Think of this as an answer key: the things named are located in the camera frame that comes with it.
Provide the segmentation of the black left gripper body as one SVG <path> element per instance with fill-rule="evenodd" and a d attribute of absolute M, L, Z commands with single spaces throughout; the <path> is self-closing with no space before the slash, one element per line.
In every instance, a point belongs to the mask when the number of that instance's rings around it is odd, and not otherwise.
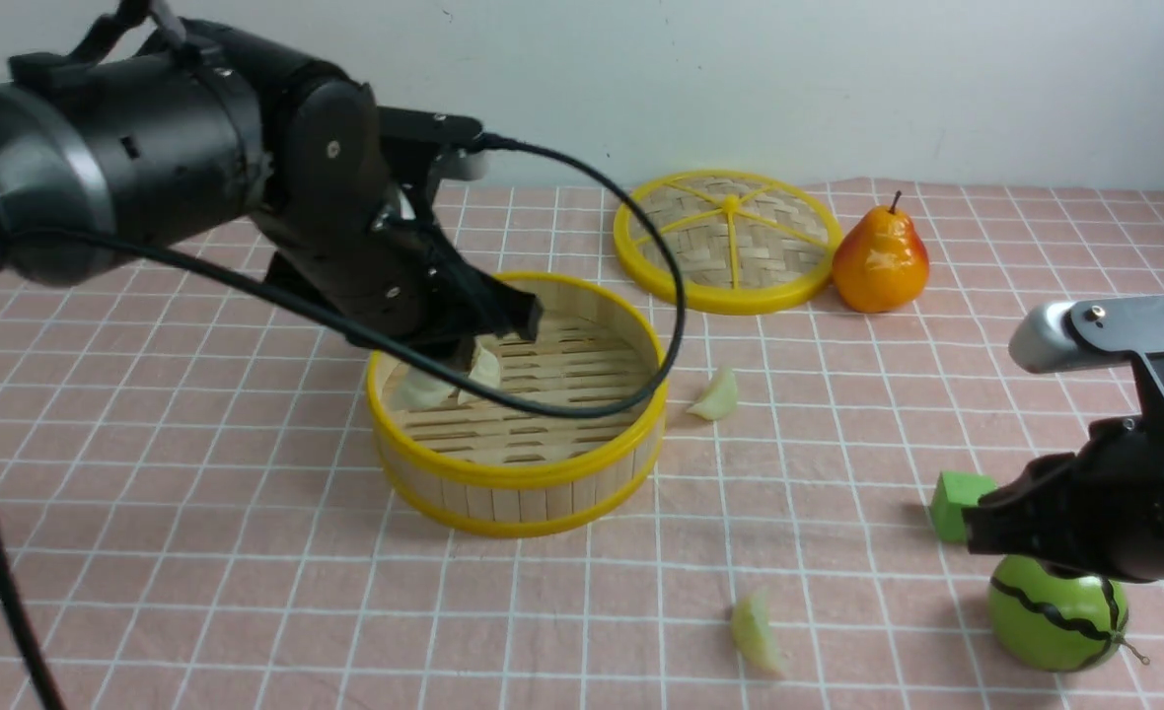
<path fill-rule="evenodd" d="M 278 247 L 271 278 L 409 346 L 421 346 L 428 240 L 396 228 L 403 193 L 379 143 L 369 90 L 341 76 L 260 76 L 263 148 L 272 172 L 255 214 Z"/>

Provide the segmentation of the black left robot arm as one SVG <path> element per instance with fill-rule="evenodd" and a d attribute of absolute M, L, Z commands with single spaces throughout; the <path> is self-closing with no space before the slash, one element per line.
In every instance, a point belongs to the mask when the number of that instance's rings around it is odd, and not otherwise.
<path fill-rule="evenodd" d="M 342 68 L 163 1 L 122 1 L 69 54 L 14 55 L 0 84 L 2 268 L 72 287 L 132 253 L 249 219 L 267 286 L 461 367 L 476 338 L 533 340 L 542 303 L 471 267 L 432 211 L 482 126 L 379 106 Z"/>

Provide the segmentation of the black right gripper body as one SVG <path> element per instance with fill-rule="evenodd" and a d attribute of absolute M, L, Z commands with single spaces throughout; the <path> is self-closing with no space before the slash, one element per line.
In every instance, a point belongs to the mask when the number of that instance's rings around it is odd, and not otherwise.
<path fill-rule="evenodd" d="M 1092 423 L 1069 494 L 1069 571 L 1164 581 L 1164 436 L 1140 419 Z"/>

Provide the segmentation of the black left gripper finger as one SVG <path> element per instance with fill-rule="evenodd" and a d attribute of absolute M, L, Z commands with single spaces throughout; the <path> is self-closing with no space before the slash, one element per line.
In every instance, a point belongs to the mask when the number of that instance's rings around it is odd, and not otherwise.
<path fill-rule="evenodd" d="M 542 303 L 535 294 L 470 265 L 459 253 L 430 248 L 427 319 L 421 352 L 450 368 L 467 368 L 475 341 L 483 336 L 533 342 Z"/>

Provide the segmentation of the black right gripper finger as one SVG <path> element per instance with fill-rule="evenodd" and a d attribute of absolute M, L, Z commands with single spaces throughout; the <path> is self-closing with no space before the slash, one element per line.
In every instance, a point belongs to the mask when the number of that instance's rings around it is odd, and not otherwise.
<path fill-rule="evenodd" d="M 1076 456 L 1037 457 L 1010 484 L 984 494 L 964 511 L 967 552 L 1083 569 L 1086 560 L 1073 526 L 1076 464 Z"/>

